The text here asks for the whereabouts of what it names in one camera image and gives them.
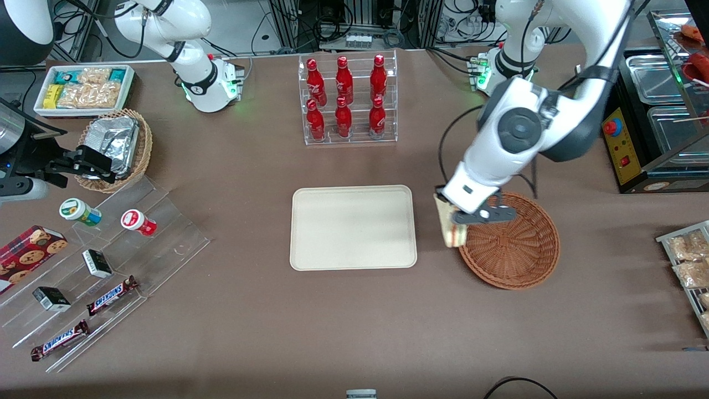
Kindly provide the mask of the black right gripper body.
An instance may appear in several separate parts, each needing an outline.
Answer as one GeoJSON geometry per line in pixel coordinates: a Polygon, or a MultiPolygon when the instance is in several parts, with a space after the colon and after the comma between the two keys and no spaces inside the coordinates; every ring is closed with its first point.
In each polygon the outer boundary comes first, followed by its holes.
{"type": "Polygon", "coordinates": [[[22,134],[2,129],[2,179],[16,175],[35,177],[43,181],[68,181],[60,172],[47,172],[50,161],[63,157],[64,149],[56,139],[35,140],[28,130],[22,134]]]}

